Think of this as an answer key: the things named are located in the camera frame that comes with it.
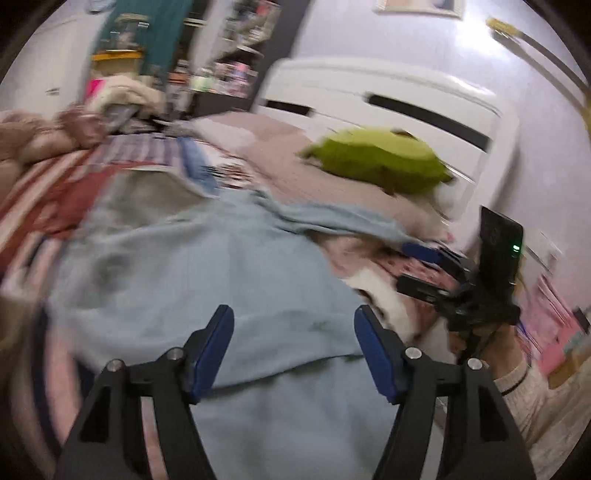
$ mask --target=screw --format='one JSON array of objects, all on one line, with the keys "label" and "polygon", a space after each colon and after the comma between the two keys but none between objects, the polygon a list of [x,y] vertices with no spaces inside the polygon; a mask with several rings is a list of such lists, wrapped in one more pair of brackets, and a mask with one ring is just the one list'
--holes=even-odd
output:
[{"label": "screw", "polygon": [[411,360],[416,360],[417,358],[421,358],[423,356],[423,352],[415,346],[408,347],[404,353],[406,353],[406,356]]},{"label": "screw", "polygon": [[123,367],[125,364],[123,363],[123,360],[111,360],[108,364],[107,364],[107,370],[109,372],[116,372],[117,370],[120,370],[121,367]]},{"label": "screw", "polygon": [[180,347],[175,347],[175,348],[171,348],[167,353],[166,353],[166,357],[169,360],[180,360],[182,357],[184,357],[184,351],[182,348]]},{"label": "screw", "polygon": [[469,358],[468,367],[472,370],[480,370],[482,368],[482,362],[477,358]]}]

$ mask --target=white wall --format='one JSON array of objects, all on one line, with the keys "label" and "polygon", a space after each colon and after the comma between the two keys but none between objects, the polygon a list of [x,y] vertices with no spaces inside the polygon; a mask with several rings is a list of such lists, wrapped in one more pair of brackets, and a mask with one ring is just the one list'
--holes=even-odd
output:
[{"label": "white wall", "polygon": [[[573,105],[530,63],[492,38],[508,21],[578,67],[550,26],[521,0],[466,0],[464,20],[376,14],[375,0],[315,0],[294,57],[361,56],[440,70],[502,95],[521,118],[519,154],[498,209],[526,234],[542,230],[564,252],[556,285],[571,306],[591,304],[591,147]],[[525,52],[581,95],[544,57]]]},{"label": "white wall", "polygon": [[226,26],[226,19],[230,16],[233,5],[233,0],[211,0],[204,16],[207,25],[193,39],[191,68],[194,72],[207,66],[209,59],[217,53],[214,49],[220,46],[220,35]]}]

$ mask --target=white headboard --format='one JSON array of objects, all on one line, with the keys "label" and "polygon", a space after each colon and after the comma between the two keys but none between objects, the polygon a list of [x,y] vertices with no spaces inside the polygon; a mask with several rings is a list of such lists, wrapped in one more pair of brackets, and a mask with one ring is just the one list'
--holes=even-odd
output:
[{"label": "white headboard", "polygon": [[519,120],[494,93],[455,77],[380,60],[326,57],[276,62],[253,111],[310,130],[401,129],[427,142],[456,176],[435,196],[455,238],[476,239],[514,158]]}]

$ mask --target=human hand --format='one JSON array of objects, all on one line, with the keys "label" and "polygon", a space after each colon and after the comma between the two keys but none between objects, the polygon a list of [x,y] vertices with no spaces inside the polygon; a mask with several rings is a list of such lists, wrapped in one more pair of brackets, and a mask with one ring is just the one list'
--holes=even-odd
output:
[{"label": "human hand", "polygon": [[[473,333],[481,337],[493,335],[491,342],[480,355],[481,360],[488,364],[493,378],[503,377],[522,362],[523,353],[517,341],[515,326],[485,325],[474,329]],[[447,346],[456,356],[467,347],[466,341],[457,332],[448,332]]]}]

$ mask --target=yellow shelf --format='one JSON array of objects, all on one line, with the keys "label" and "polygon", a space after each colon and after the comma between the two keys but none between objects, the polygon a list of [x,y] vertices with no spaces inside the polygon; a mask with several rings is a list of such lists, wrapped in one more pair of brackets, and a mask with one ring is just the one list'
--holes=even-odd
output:
[{"label": "yellow shelf", "polygon": [[92,56],[93,61],[141,59],[143,54],[140,51],[126,51],[120,53],[97,53]]}]

